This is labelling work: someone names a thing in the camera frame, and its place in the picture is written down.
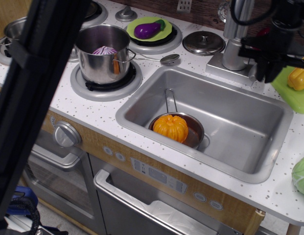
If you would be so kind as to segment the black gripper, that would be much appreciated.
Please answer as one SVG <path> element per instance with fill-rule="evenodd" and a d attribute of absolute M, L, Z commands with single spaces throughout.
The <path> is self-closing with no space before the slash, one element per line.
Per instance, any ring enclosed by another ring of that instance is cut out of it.
<path fill-rule="evenodd" d="M 257 81 L 273 82 L 287 65 L 304 69 L 304 46 L 293 40 L 303 21 L 304 9 L 278 9 L 268 34 L 241 39 L 238 55 L 257 61 Z"/>

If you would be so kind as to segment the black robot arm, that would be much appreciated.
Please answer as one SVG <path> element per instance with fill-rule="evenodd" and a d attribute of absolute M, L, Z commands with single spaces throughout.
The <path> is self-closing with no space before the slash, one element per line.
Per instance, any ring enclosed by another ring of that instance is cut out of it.
<path fill-rule="evenodd" d="M 20 42 L 12 45 L 13 60 L 0 93 L 0 229 L 6 228 L 4 215 L 21 176 L 30 148 L 39 133 L 90 2 L 88 0 L 35 0 L 29 10 Z M 268 212 L 291 226 L 304 226 L 304 196 L 296 192 L 282 170 L 287 157 L 303 142 L 299 137 L 290 149 L 278 152 L 278 166 L 259 185 L 243 183 L 234 177 L 164 144 L 154 146 L 134 132 L 126 143 L 125 129 L 116 123 L 111 129 L 94 128 L 92 120 L 81 124 L 95 131 L 97 138 L 114 140 L 119 149 L 140 152 L 157 168 L 179 176 L 194 188 L 208 189 L 222 204 L 222 223 L 251 223 L 257 211 Z"/>

